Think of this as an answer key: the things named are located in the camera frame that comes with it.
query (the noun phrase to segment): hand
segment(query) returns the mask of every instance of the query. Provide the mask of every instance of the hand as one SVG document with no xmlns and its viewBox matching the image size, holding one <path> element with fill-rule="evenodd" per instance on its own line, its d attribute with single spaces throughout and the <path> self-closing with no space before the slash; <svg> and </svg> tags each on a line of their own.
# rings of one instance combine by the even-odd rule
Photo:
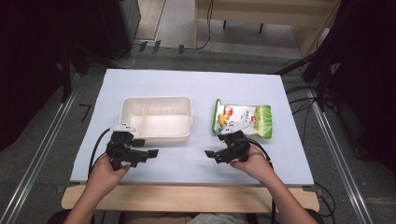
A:
<svg viewBox="0 0 396 224">
<path fill-rule="evenodd" d="M 263 153 L 256 146 L 250 145 L 247 155 L 247 161 L 231 161 L 230 165 L 235 169 L 244 171 L 264 185 L 270 183 L 276 174 Z"/>
<path fill-rule="evenodd" d="M 114 171 L 110 163 L 110 157 L 105 155 L 93 166 L 85 191 L 88 191 L 97 200 L 102 200 L 120 183 L 129 168 L 130 165 L 126 164 L 118 171 Z"/>
</svg>

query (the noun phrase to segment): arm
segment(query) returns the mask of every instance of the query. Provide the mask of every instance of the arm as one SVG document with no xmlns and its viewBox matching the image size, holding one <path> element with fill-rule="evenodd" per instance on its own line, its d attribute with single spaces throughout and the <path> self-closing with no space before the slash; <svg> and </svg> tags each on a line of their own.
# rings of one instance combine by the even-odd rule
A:
<svg viewBox="0 0 396 224">
<path fill-rule="evenodd" d="M 283 184 L 259 149 L 250 147 L 246 162 L 232 161 L 230 164 L 268 188 L 285 223 L 317 223 Z"/>
<path fill-rule="evenodd" d="M 118 171 L 114 171 L 110 164 L 110 157 L 105 155 L 94 165 L 87 186 L 67 217 L 65 224 L 91 223 L 96 205 L 119 183 L 129 170 L 126 164 Z"/>
</svg>

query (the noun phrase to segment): green snack bag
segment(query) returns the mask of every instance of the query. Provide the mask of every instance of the green snack bag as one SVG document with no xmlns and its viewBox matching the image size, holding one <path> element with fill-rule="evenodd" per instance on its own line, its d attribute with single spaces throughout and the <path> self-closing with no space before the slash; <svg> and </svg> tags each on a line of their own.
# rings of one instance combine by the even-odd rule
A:
<svg viewBox="0 0 396 224">
<path fill-rule="evenodd" d="M 258 134 L 262 138 L 272 137 L 272 114 L 269 105 L 222 105 L 216 101 L 212 131 L 219 134 L 230 122 L 252 122 L 254 125 L 242 129 L 244 134 Z"/>
</svg>

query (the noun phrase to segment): person's left hand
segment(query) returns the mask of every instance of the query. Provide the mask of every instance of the person's left hand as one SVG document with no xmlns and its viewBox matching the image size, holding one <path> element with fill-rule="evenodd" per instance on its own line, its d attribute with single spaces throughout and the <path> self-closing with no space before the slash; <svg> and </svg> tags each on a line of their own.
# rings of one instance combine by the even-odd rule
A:
<svg viewBox="0 0 396 224">
<path fill-rule="evenodd" d="M 92 197 L 102 200 L 120 183 L 129 168 L 130 165 L 125 164 L 118 171 L 114 171 L 110 163 L 110 157 L 105 155 L 93 166 L 85 191 L 88 191 Z"/>
</svg>

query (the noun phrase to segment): white tabletop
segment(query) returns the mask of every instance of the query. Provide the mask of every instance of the white tabletop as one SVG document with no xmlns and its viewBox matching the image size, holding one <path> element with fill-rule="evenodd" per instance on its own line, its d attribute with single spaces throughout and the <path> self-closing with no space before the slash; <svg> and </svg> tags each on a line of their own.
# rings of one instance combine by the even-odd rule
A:
<svg viewBox="0 0 396 224">
<path fill-rule="evenodd" d="M 252 135 L 270 155 L 276 173 L 289 186 L 313 185 L 288 99 L 280 76 L 215 72 L 108 69 L 96 100 L 92 119 L 80 146 L 70 180 L 87 180 L 92 149 L 107 128 L 120 122 L 128 97 L 188 96 L 192 104 L 192 130 L 186 142 L 148 143 L 141 149 L 158 148 L 155 159 L 138 163 L 123 183 L 160 184 L 258 184 L 229 164 L 217 164 L 205 150 L 218 151 L 226 145 L 212 133 L 216 99 L 224 104 L 270 105 L 273 136 L 269 140 Z M 95 157 L 106 150 L 111 133 L 104 136 Z"/>
</svg>

